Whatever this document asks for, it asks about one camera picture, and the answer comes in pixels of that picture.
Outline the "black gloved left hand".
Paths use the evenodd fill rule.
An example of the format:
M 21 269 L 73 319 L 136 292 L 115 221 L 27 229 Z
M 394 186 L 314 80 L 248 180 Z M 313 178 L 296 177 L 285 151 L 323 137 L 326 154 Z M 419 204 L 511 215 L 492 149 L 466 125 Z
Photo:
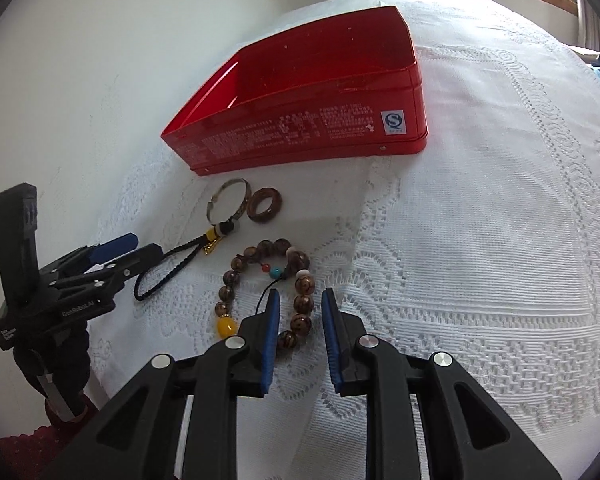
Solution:
M 90 335 L 85 322 L 43 335 L 33 344 L 15 346 L 17 366 L 46 406 L 62 422 L 79 419 L 86 410 L 83 390 L 91 373 Z

